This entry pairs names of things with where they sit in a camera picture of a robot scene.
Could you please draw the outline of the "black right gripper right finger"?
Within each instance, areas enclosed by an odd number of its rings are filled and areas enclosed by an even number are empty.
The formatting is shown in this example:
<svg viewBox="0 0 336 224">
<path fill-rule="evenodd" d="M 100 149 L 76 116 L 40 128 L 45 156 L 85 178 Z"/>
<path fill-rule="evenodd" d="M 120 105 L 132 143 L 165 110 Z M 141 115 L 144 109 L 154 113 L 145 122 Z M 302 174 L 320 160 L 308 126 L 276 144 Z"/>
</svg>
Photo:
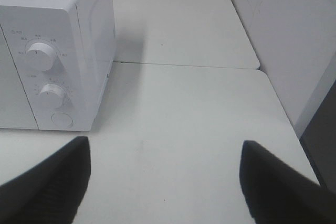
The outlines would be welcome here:
<svg viewBox="0 0 336 224">
<path fill-rule="evenodd" d="M 255 141 L 244 141 L 239 181 L 255 223 L 335 223 L 335 194 Z"/>
</svg>

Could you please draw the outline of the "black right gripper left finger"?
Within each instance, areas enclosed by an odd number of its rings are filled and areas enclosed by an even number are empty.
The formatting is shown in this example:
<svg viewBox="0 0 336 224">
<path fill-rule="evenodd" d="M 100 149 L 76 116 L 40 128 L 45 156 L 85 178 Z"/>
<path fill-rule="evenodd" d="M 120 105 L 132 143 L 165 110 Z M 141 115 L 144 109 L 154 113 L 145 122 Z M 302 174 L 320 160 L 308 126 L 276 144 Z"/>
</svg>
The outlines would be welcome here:
<svg viewBox="0 0 336 224">
<path fill-rule="evenodd" d="M 73 223 L 90 175 L 89 139 L 78 136 L 1 185 L 1 223 Z"/>
</svg>

